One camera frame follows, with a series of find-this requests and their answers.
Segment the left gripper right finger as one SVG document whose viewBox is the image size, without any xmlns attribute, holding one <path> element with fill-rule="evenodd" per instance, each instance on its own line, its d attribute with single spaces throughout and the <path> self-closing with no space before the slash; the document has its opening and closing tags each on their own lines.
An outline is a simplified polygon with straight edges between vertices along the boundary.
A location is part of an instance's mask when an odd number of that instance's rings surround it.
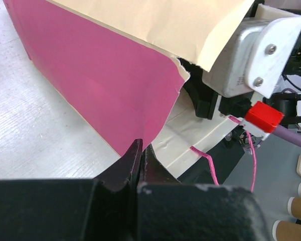
<svg viewBox="0 0 301 241">
<path fill-rule="evenodd" d="M 137 188 L 137 240 L 270 240 L 254 195 L 241 187 L 181 184 L 143 153 Z"/>
</svg>

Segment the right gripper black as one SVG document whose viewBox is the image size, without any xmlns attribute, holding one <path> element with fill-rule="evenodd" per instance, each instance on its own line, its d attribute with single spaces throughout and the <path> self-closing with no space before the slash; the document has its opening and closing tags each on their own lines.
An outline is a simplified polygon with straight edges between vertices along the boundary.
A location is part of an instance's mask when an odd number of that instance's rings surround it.
<svg viewBox="0 0 301 241">
<path fill-rule="evenodd" d="M 218 93 L 202 82 L 203 70 L 182 58 L 179 62 L 190 73 L 190 79 L 183 85 L 183 88 L 193 103 L 196 117 L 211 120 L 216 107 L 219 107 L 223 115 L 245 116 L 251 106 L 252 92 L 232 98 L 222 97 L 220 104 L 217 105 Z M 301 93 L 276 92 L 271 98 L 264 97 L 262 102 L 284 114 L 280 122 L 281 126 L 288 128 L 301 124 L 301 114 L 297 108 L 301 104 Z"/>
</svg>

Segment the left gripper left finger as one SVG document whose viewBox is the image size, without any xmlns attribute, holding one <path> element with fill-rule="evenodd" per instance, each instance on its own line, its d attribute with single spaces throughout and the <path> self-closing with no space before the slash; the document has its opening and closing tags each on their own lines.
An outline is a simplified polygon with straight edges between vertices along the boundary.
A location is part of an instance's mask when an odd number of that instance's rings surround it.
<svg viewBox="0 0 301 241">
<path fill-rule="evenodd" d="M 134 240 L 142 146 L 91 179 L 0 180 L 0 240 Z"/>
</svg>

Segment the pink cream paper gift bag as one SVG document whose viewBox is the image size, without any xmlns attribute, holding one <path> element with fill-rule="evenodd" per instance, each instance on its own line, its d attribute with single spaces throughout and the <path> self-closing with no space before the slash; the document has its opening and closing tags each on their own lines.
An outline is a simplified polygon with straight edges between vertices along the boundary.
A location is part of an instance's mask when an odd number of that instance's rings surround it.
<svg viewBox="0 0 301 241">
<path fill-rule="evenodd" d="M 167 57 L 48 1 L 5 1 L 34 66 L 119 154 L 152 145 L 175 176 L 236 127 L 215 110 L 195 116 L 183 90 L 189 74 Z"/>
</svg>

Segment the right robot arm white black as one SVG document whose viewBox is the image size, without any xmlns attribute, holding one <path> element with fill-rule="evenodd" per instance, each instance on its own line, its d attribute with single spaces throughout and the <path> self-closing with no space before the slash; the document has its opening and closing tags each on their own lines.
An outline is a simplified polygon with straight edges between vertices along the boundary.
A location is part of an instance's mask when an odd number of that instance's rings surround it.
<svg viewBox="0 0 301 241">
<path fill-rule="evenodd" d="M 254 1 L 247 14 L 205 71 L 181 60 L 191 74 L 184 84 L 199 118 L 215 110 L 237 123 L 230 132 L 255 154 L 257 144 L 274 134 L 301 147 L 301 88 L 276 91 L 280 78 L 301 76 L 301 10 L 275 9 Z"/>
</svg>

